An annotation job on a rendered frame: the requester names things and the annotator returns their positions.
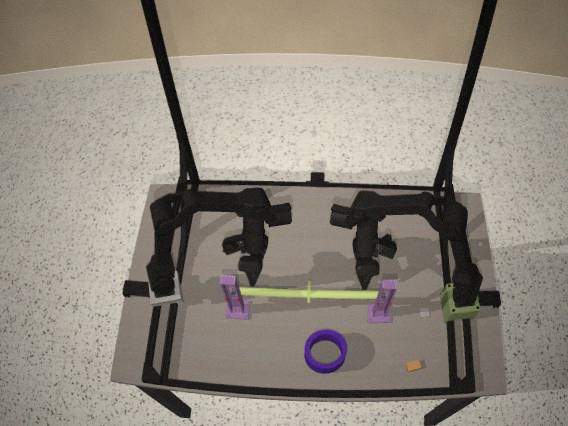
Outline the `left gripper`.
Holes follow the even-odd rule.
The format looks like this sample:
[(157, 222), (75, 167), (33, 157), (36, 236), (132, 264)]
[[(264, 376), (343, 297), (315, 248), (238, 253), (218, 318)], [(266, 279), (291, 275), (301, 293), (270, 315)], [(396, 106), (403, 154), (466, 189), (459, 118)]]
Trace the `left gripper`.
[(362, 236), (356, 232), (356, 237), (353, 239), (356, 275), (361, 275), (357, 277), (363, 290), (367, 290), (373, 276), (379, 275), (379, 263), (375, 259), (372, 259), (376, 243), (378, 243), (377, 234), (374, 236)]

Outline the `purple short tube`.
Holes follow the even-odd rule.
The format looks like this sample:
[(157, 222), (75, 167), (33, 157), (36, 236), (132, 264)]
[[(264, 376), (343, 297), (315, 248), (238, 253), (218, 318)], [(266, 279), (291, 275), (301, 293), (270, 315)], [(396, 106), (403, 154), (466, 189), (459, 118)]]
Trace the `purple short tube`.
[[(319, 341), (331, 341), (335, 343), (341, 352), (340, 357), (333, 363), (322, 364), (315, 361), (311, 354), (310, 348)], [(310, 347), (309, 347), (310, 346)], [(315, 372), (321, 374), (328, 374), (338, 370), (344, 363), (347, 354), (347, 344), (345, 339), (333, 330), (320, 330), (313, 333), (305, 344), (305, 361), (307, 365)]]

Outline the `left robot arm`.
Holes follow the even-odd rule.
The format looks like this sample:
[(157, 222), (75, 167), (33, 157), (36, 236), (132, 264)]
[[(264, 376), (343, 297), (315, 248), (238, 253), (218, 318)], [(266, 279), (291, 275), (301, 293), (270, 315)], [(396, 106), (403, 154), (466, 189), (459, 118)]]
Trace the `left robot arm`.
[[(432, 212), (432, 205), (445, 207), (447, 205), (442, 221), (439, 221)], [(347, 218), (350, 213), (352, 215)], [(374, 191), (359, 191), (351, 208), (333, 204), (330, 224), (351, 230), (358, 224), (357, 233), (359, 235), (374, 236), (377, 234), (378, 237), (378, 221), (381, 222), (386, 215), (416, 214), (425, 218), (434, 230), (450, 240), (455, 264), (458, 267), (458, 271), (455, 267), (452, 276), (453, 287), (456, 288), (453, 288), (452, 294), (455, 307), (474, 306), (483, 276), (471, 260), (466, 235), (468, 211), (461, 203), (450, 197), (435, 196), (429, 192), (383, 196)], [(346, 218), (346, 223), (344, 223)], [(379, 255), (393, 259), (396, 251), (395, 241), (392, 241), (390, 234), (386, 234), (375, 244), (374, 257), (378, 257), (379, 253)]]

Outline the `small orange block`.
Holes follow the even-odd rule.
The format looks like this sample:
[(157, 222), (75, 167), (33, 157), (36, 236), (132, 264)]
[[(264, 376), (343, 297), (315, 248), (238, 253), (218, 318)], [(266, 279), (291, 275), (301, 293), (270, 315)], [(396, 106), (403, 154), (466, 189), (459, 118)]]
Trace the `small orange block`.
[(407, 368), (408, 372), (421, 369), (420, 361), (415, 360), (415, 361), (412, 361), (412, 362), (408, 362), (408, 363), (406, 363), (406, 368)]

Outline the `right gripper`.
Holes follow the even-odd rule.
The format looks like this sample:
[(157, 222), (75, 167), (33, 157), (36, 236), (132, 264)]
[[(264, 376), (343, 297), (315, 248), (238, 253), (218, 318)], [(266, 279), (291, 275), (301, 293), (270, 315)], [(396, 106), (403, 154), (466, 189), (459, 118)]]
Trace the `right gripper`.
[[(250, 256), (242, 256), (238, 263), (238, 270), (245, 272), (251, 287), (254, 287), (257, 279), (262, 271), (263, 258), (268, 247), (268, 236), (261, 232), (250, 233), (243, 230), (242, 239), (244, 239), (245, 250)], [(256, 255), (255, 255), (256, 254)]]

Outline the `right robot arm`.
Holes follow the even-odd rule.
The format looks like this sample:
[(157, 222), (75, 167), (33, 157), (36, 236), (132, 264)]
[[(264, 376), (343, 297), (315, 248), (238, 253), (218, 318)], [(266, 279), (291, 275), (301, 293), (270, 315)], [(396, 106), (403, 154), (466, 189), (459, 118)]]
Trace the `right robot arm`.
[[(176, 201), (184, 202), (185, 207), (174, 218), (171, 203)], [(257, 233), (264, 230), (264, 221), (269, 227), (291, 224), (291, 209), (290, 203), (271, 205), (262, 188), (246, 188), (237, 193), (188, 189), (182, 193), (168, 193), (157, 199), (151, 203), (150, 211), (155, 234), (158, 236), (155, 235), (154, 238), (154, 255), (146, 266), (151, 291), (156, 292), (154, 294), (157, 298), (175, 294), (175, 284), (172, 280), (175, 278), (175, 268), (172, 255), (169, 254), (170, 235), (174, 233), (174, 229), (182, 226), (190, 215), (198, 211), (235, 212), (239, 217), (243, 217), (244, 231)], [(228, 255), (240, 249), (241, 253), (246, 253), (242, 234), (225, 238), (222, 246), (223, 252)]]

